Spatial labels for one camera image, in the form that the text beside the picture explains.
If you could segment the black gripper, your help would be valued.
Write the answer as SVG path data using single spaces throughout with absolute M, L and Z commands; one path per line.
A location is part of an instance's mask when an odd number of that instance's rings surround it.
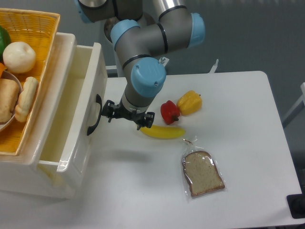
M 112 119 L 126 119 L 137 124 L 137 130 L 142 127 L 151 128 L 154 122 L 155 113 L 147 112 L 148 107 L 137 107 L 129 102 L 120 101 L 115 104 L 112 100 L 107 100 L 102 108 L 102 116 L 108 118 L 108 123 Z

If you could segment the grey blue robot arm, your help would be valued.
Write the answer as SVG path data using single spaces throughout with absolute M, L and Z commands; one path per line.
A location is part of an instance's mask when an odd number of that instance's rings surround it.
M 101 104 L 99 116 L 124 118 L 138 128 L 150 128 L 154 113 L 148 108 L 166 79 L 158 56 L 201 44 L 203 18 L 189 12 L 183 0 L 154 1 L 158 22 L 146 26 L 139 24 L 144 16 L 140 0 L 77 0 L 75 4 L 85 23 L 118 20 L 110 38 L 127 85 L 118 104 L 111 100 Z

